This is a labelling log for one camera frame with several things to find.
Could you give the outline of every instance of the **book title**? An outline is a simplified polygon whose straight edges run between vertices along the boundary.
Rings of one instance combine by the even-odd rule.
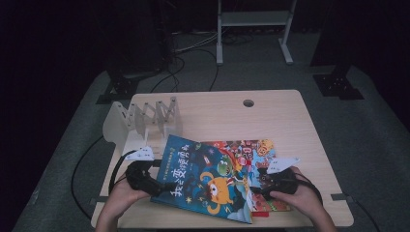
[[[175,149],[171,149],[170,154],[169,154],[168,163],[166,164],[165,173],[168,173],[169,169],[171,169],[172,177],[175,179],[175,183],[177,183],[177,187],[170,192],[171,195],[176,196],[176,197],[182,196],[185,174],[187,173],[188,160],[190,158],[189,148],[190,148],[190,145],[185,145],[181,147],[181,149],[177,153],[178,165],[172,168],[171,168],[171,161],[172,161],[173,154],[175,153]],[[166,178],[167,178],[167,174],[163,176],[163,179],[165,181],[166,181]]]

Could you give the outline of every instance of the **blue book cover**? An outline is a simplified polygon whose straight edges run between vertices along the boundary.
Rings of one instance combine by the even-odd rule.
[[[157,180],[177,187],[151,201],[252,223],[248,171],[231,169],[227,160],[228,155],[217,147],[169,135]]]

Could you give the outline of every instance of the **white shelf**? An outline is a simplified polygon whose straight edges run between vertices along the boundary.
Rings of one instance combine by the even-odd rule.
[[[221,26],[286,25],[289,11],[222,13]]]

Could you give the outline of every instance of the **hand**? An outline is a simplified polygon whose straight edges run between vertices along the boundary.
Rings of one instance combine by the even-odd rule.
[[[299,168],[294,166],[290,168],[293,172],[297,173],[297,179],[307,181]],[[318,231],[336,231],[332,218],[326,212],[325,208],[323,208],[317,195],[309,187],[298,185],[298,189],[294,194],[271,191],[270,195],[295,207],[312,221]]]
[[[150,196],[143,190],[132,189],[124,174],[118,180],[100,212],[96,231],[116,231],[118,218],[137,200]]]

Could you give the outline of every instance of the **children's book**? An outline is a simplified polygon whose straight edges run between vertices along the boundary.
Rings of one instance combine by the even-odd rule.
[[[259,176],[259,168],[268,168],[269,163],[276,157],[274,142],[271,139],[211,141],[203,142],[220,149],[225,157],[227,169],[246,169],[250,187],[265,188],[268,186]],[[265,200],[258,193],[248,192],[248,204],[252,212],[289,211],[288,204],[279,200]]]
[[[230,156],[216,146],[169,135],[157,180],[177,187],[151,201],[252,223],[248,167],[234,166]]]

